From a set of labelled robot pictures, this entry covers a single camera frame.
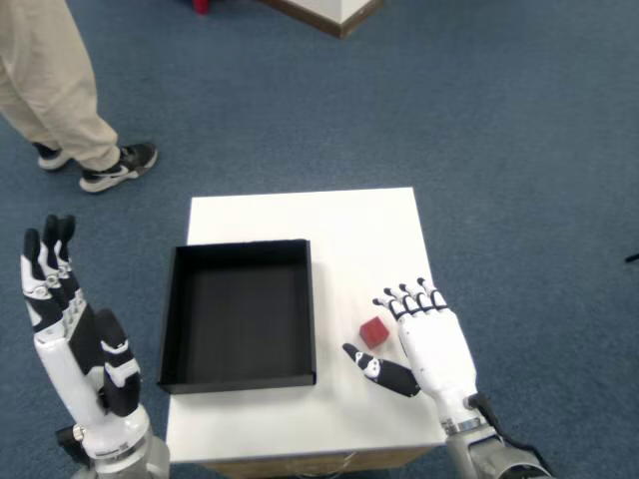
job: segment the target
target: person's leg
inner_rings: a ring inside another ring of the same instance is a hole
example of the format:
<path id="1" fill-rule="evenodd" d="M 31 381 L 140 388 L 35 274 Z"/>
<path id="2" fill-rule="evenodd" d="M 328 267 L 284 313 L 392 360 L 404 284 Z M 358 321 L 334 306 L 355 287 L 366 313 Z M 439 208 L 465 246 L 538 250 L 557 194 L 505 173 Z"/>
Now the person's leg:
<path id="1" fill-rule="evenodd" d="M 65 0 L 0 0 L 0 62 L 2 112 L 24 136 L 42 136 L 36 143 L 62 148 L 88 170 L 118 163 L 118 136 L 98 116 L 93 69 Z"/>
<path id="2" fill-rule="evenodd" d="M 45 128 L 40 119 L 31 111 L 29 105 L 16 92 L 1 59 L 0 114 L 36 147 L 40 154 L 38 159 L 40 168 L 49 171 L 59 170 L 71 160 L 71 157 L 62 151 L 56 139 Z"/>
<path id="3" fill-rule="evenodd" d="M 60 145 L 13 87 L 0 60 L 0 113 L 31 143 L 58 150 Z"/>

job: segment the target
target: red object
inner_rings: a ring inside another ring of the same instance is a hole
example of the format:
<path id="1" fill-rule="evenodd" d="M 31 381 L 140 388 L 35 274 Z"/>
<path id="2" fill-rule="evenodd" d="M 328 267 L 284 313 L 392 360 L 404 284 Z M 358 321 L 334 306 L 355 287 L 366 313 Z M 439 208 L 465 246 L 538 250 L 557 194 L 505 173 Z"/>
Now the red object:
<path id="1" fill-rule="evenodd" d="M 388 329 L 383 325 L 379 317 L 374 317 L 368 322 L 365 322 L 359 328 L 359 335 L 366 343 L 368 348 L 373 349 L 379 346 L 388 338 Z"/>
<path id="2" fill-rule="evenodd" d="M 209 0 L 193 0 L 193 9 L 200 15 L 209 11 Z"/>

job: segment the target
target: white robotic hand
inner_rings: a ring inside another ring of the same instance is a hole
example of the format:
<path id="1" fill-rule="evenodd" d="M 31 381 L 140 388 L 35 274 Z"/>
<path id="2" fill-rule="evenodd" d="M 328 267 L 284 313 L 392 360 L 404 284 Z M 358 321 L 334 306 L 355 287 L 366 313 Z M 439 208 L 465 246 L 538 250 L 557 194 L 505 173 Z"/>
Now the white robotic hand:
<path id="1" fill-rule="evenodd" d="M 487 398 L 477 393 L 466 339 L 441 293 L 422 278 L 384 293 L 373 303 L 396 319 L 410 369 L 344 344 L 364 376 L 409 397 L 421 389 L 435 401 L 448 451 L 464 479 L 551 477 L 539 451 L 507 436 Z"/>
<path id="2" fill-rule="evenodd" d="M 167 477 L 168 450 L 156 444 L 139 404 L 140 367 L 129 341 L 110 310 L 93 313 L 71 268 L 74 230 L 73 217 L 49 216 L 42 240 L 35 230 L 25 232 L 20 257 L 36 351 L 76 422 L 58 431 L 59 442 L 74 460 L 95 467 L 95 474 L 141 470 L 153 442 L 162 456 L 154 477 Z M 81 453 L 72 452 L 70 440 L 81 445 Z"/>
<path id="3" fill-rule="evenodd" d="M 351 344 L 345 344 L 344 350 L 368 379 L 407 396 L 419 388 L 430 396 L 446 433 L 479 426 L 482 415 L 467 402 L 477 392 L 474 363 L 457 316 L 441 293 L 422 278 L 415 285 L 401 284 L 384 293 L 386 297 L 373 303 L 386 307 L 396 319 L 410 371 L 359 352 Z"/>

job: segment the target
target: sneaker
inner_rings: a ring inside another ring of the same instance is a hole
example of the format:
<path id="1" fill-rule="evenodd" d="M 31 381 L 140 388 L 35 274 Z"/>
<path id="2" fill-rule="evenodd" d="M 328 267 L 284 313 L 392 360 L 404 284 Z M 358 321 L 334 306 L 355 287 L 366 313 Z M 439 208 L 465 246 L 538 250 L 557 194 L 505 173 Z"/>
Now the sneaker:
<path id="1" fill-rule="evenodd" d="M 34 143 L 34 147 L 38 150 L 40 158 L 38 158 L 38 166 L 48 172 L 60 170 L 64 167 L 72 158 L 64 153 L 64 150 L 51 150 L 39 143 Z"/>
<path id="2" fill-rule="evenodd" d="M 151 143 L 141 143 L 120 149 L 120 160 L 109 170 L 95 172 L 84 170 L 80 188 L 85 192 L 99 193 L 134 180 L 146 173 L 158 160 L 158 149 Z"/>

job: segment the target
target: black box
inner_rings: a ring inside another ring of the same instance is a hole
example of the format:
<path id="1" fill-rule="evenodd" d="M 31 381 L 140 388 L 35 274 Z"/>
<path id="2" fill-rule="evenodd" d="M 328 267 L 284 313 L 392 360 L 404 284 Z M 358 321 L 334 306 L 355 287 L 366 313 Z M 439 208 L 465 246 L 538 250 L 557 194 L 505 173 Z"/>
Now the black box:
<path id="1" fill-rule="evenodd" d="M 315 383 L 307 240 L 175 248 L 162 388 L 181 394 Z"/>

